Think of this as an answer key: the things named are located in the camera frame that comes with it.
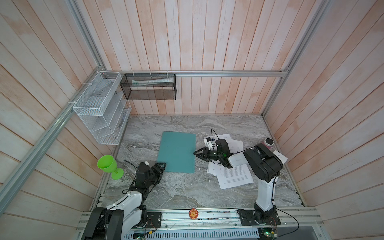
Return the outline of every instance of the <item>orange round sticker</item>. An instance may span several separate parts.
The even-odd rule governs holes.
[[[189,217],[196,219],[199,216],[199,212],[196,209],[189,210]]]

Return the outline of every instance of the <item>gray marble surface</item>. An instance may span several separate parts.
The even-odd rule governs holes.
[[[211,135],[211,128],[218,135],[229,133],[232,139],[243,141],[244,148],[261,143],[269,136],[263,119],[255,114],[130,117],[116,158],[124,175],[119,180],[109,180],[103,206],[121,198],[121,191],[128,188],[134,178],[135,169],[124,160],[136,166],[142,161],[148,161],[150,166],[156,162],[163,131],[194,133],[196,149],[199,149],[204,147],[203,137]],[[207,173],[207,167],[208,162],[196,158],[193,174],[165,172],[144,204],[148,209],[254,206],[258,179],[249,166],[254,183],[223,190],[220,190],[217,178]],[[283,169],[276,184],[276,205],[301,205],[298,197],[288,173]]]

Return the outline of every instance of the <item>stack of papers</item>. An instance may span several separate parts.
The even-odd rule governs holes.
[[[236,153],[243,150],[243,142],[233,140],[229,134],[219,135],[218,137],[220,139],[226,140],[231,153]],[[207,173],[217,176],[220,189],[227,189],[230,187],[237,187],[244,184],[253,183],[251,173],[246,164],[242,164],[233,168],[226,168],[220,164],[219,161],[212,161],[208,163]]]

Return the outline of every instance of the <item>white power outlet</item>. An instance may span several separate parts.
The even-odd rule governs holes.
[[[279,153],[277,150],[275,150],[273,152],[273,154],[275,154],[276,157],[278,157],[280,159],[280,161],[283,163],[283,165],[285,164],[285,162],[288,160],[288,158],[286,156],[284,156],[283,154]]]

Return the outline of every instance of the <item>green plastic cup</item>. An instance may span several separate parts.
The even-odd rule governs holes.
[[[124,170],[121,168],[117,168],[118,165],[116,163],[116,160],[113,159],[113,156],[111,155],[104,155],[97,161],[97,167],[103,170],[104,172],[110,172],[111,177],[114,180],[120,179],[123,174]]]

